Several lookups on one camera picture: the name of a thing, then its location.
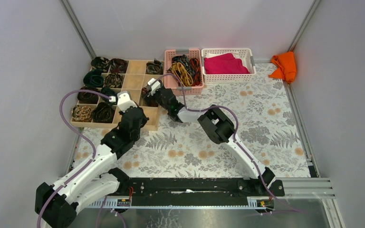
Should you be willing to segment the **red checkered patterned tie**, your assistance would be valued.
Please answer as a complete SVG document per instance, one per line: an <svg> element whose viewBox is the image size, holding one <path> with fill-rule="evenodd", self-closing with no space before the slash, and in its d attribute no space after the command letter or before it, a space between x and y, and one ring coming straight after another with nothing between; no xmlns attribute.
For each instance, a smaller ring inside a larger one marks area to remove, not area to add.
<svg viewBox="0 0 365 228"><path fill-rule="evenodd" d="M144 106L158 107L158 103L157 103L154 95L151 94L151 89L150 88L148 88L148 87L143 87L142 88L141 98L142 98Z"/></svg>

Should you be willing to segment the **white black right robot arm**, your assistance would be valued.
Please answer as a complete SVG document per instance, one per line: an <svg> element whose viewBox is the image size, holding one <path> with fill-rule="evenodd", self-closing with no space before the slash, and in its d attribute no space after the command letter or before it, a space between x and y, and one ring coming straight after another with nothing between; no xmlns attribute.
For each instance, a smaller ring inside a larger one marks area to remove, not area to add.
<svg viewBox="0 0 365 228"><path fill-rule="evenodd" d="M167 110L170 119L178 123L199 124L213 143L220 144L237 155L238 160L247 166L250 178L255 180L253 188L258 195L265 196L272 190L276 175L256 160L238 137L239 121L232 110L221 105L211 105L202 110L189 109L177 100L169 88L149 85L145 89L147 94L144 99Z"/></svg>

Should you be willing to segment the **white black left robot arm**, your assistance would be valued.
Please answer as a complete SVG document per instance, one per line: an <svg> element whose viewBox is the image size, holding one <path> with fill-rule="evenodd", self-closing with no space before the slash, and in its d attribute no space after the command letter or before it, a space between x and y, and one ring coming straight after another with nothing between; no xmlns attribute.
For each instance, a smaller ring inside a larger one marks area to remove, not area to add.
<svg viewBox="0 0 365 228"><path fill-rule="evenodd" d="M104 195L125 194L127 181L104 169L133 147L147 121L142 108L128 108L119 125L94 148L94 155L52 185L42 183L36 190L37 226L44 220L53 228L67 228L80 211Z"/></svg>

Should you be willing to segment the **rolled grey striped tie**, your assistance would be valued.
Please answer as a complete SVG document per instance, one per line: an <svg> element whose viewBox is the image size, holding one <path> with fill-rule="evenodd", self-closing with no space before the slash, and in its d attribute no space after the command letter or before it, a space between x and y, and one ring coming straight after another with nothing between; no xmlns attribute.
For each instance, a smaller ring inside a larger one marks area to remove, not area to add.
<svg viewBox="0 0 365 228"><path fill-rule="evenodd" d="M162 75L163 62L157 59L146 63L146 73L149 75Z"/></svg>

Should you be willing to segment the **rolled black brown tie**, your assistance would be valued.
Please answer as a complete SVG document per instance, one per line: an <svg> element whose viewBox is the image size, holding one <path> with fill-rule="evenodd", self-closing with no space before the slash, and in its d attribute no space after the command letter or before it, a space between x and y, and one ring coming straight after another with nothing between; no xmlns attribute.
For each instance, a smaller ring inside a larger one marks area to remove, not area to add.
<svg viewBox="0 0 365 228"><path fill-rule="evenodd" d="M97 107L92 111L92 119L95 123L111 123L113 121L115 115L115 110L111 105L101 102L97 105Z"/></svg>

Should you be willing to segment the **yellow patterned tie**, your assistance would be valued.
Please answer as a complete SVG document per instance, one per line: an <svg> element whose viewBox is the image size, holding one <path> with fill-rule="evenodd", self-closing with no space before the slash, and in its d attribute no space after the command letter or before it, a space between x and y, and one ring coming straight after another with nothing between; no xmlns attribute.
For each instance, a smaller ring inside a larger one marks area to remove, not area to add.
<svg viewBox="0 0 365 228"><path fill-rule="evenodd" d="M189 74L189 72L182 63L172 63L169 69L172 74L176 75L179 78L179 81L183 86L192 86L194 84L192 76Z"/></svg>

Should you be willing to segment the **orange black tie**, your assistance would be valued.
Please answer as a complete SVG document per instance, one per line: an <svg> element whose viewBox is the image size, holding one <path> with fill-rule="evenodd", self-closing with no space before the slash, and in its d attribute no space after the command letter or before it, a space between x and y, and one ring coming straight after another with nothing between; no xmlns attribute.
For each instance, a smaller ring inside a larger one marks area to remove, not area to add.
<svg viewBox="0 0 365 228"><path fill-rule="evenodd" d="M201 67L200 62L197 58L190 59L191 67L193 69L193 85L200 86L201 85Z"/></svg>

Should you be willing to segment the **wooden compartment tray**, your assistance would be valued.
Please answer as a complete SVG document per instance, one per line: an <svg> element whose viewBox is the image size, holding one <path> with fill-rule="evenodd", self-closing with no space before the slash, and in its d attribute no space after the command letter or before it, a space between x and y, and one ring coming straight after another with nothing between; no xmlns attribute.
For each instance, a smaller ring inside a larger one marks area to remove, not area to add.
<svg viewBox="0 0 365 228"><path fill-rule="evenodd" d="M145 130L149 131L157 131L160 121L161 108L149 106L144 102L142 98L141 89L145 87L148 81L152 78L158 78L160 75L151 75L147 73L146 63L148 60L127 60L127 68L124 73L121 73L122 77L122 86L112 88L116 93L128 91L130 93L130 97L133 101L135 101L141 108L144 110L144 114L149 118L148 122L144 126ZM113 105L112 109L114 111L113 114L110 114L110 120L102 122L91 120L87 121L79 121L71 118L70 124L74 127L81 128L107 128L112 129L116 127L116 125L121 121L120 109L118 106Z"/></svg>

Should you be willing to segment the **rolled dark green tie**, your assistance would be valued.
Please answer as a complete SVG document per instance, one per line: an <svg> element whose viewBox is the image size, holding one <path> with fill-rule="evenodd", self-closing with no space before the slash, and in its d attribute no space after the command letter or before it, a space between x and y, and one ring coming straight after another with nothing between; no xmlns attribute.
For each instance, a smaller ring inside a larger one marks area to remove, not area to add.
<svg viewBox="0 0 365 228"><path fill-rule="evenodd" d="M102 99L110 105L116 105L118 102L118 97L117 97L117 93L112 90L111 88L104 86L101 90L100 93L105 95L105 97L102 97Z"/></svg>

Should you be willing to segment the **rolled brown dotted tie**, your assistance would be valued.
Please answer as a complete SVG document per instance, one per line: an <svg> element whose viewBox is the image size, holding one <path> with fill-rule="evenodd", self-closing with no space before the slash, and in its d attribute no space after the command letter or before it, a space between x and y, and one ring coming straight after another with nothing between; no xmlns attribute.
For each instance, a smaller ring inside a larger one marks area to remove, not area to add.
<svg viewBox="0 0 365 228"><path fill-rule="evenodd" d="M110 73L104 78L103 86L109 88L121 88L123 85L123 76L118 73Z"/></svg>

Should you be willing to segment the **dark teal patterned tie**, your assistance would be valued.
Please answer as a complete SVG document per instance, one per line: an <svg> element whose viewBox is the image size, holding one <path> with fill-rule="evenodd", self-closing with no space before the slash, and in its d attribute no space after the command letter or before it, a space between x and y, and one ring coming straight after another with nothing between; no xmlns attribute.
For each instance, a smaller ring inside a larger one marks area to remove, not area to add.
<svg viewBox="0 0 365 228"><path fill-rule="evenodd" d="M191 67L190 59L186 55L172 57L172 63L181 63L185 69Z"/></svg>

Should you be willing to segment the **rolled tan patterned tie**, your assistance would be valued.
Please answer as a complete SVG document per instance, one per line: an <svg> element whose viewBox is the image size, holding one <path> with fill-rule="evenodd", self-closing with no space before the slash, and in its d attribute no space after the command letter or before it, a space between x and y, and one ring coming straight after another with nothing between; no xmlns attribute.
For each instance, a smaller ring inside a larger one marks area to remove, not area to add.
<svg viewBox="0 0 365 228"><path fill-rule="evenodd" d="M71 109L72 119L76 122L91 122L92 121L92 109L89 106L75 105Z"/></svg>

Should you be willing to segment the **rolled dark brown tie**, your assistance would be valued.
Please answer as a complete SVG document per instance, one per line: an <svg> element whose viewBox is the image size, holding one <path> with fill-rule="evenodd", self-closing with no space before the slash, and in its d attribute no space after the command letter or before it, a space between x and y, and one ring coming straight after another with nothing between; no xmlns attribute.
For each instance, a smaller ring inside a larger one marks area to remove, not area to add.
<svg viewBox="0 0 365 228"><path fill-rule="evenodd" d="M99 90L97 90L96 88L89 86L83 86L80 88L80 90L90 90L99 92ZM82 104L96 104L99 100L99 96L88 92L79 92L77 94L77 99Z"/></svg>

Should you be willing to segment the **rolled dark red tie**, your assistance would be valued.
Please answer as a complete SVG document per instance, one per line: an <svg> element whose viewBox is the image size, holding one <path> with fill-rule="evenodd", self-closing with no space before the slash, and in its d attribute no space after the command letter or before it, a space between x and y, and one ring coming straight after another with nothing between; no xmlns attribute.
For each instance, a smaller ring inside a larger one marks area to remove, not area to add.
<svg viewBox="0 0 365 228"><path fill-rule="evenodd" d="M128 61L120 58L113 58L110 60L110 72L125 74L128 67Z"/></svg>

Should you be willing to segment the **rolled teal tie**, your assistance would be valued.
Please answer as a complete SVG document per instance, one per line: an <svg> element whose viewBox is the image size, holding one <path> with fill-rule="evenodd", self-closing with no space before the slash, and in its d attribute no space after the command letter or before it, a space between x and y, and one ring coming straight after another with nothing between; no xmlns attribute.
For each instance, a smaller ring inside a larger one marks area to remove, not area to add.
<svg viewBox="0 0 365 228"><path fill-rule="evenodd" d="M92 70L83 77L83 83L86 86L102 88L104 86L104 77L102 70Z"/></svg>

